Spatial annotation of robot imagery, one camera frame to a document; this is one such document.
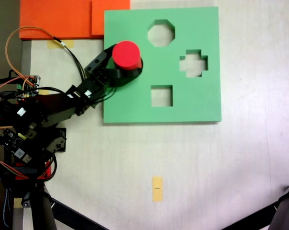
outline green shape sorter board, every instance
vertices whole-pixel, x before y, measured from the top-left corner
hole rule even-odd
[[[217,7],[105,11],[104,47],[136,43],[142,74],[104,102],[105,123],[221,121],[219,20]],[[164,47],[148,40],[152,25],[165,22],[175,38]],[[187,78],[179,60],[193,51],[207,58],[200,77]],[[173,104],[152,107],[152,87],[171,86]]]

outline orange board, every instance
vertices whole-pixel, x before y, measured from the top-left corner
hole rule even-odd
[[[46,29],[60,39],[104,36],[104,11],[129,9],[129,0],[21,0],[20,27]],[[20,39],[51,39],[38,30],[21,30]]]
[[[92,38],[104,37],[104,11],[129,9],[130,0],[92,0]]]

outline black metal leg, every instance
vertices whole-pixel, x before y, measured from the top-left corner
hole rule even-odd
[[[57,230],[47,193],[33,189],[30,196],[34,230]]]
[[[275,202],[248,217],[224,228],[223,230],[260,230],[268,226],[276,212],[278,203]]]
[[[289,230],[289,197],[280,202],[268,230]]]
[[[108,230],[55,199],[53,199],[52,209],[56,220],[74,230]]]

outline red cylindrical block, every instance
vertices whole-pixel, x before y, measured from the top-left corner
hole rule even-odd
[[[142,68],[139,47],[130,41],[123,41],[115,45],[112,58],[118,68],[132,70]]]

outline square hole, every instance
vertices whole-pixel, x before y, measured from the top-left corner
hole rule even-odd
[[[151,102],[152,107],[172,107],[173,106],[172,85],[152,85]]]

